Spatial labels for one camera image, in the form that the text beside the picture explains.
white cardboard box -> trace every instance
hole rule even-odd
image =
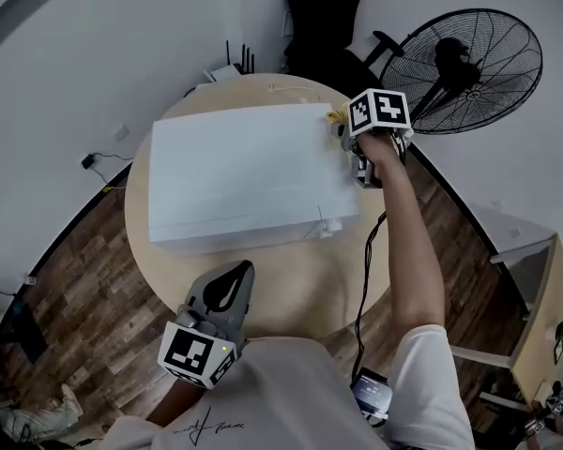
[[[328,104],[275,105],[155,122],[150,241],[182,253],[330,236],[358,215]]]

white t-shirt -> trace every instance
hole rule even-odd
[[[393,397],[385,441],[392,448],[475,448],[444,328],[426,325],[405,335],[388,383]],[[101,448],[195,447],[388,449],[326,349],[301,338],[252,341],[217,387],[167,428],[124,416]]]

electrical outlet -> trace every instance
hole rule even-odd
[[[129,135],[129,129],[125,125],[119,125],[113,132],[113,137],[116,142],[121,142]]]
[[[503,211],[503,203],[500,200],[493,200],[492,206],[495,208],[495,210],[498,210],[499,212]]]

black office chair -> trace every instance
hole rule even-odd
[[[361,62],[346,50],[352,43],[360,0],[288,0],[294,38],[285,51],[292,75],[323,83],[349,98],[367,88],[379,88],[369,67],[388,48],[398,55],[403,49],[385,33],[375,31],[378,45]]]

power adapter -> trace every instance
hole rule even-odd
[[[84,170],[87,170],[91,168],[95,163],[96,163],[96,157],[94,156],[94,154],[88,154],[82,160],[82,167],[84,167]]]
[[[77,442],[75,446],[86,446],[89,445],[91,442],[95,442],[96,440],[103,440],[103,439],[85,439]]]

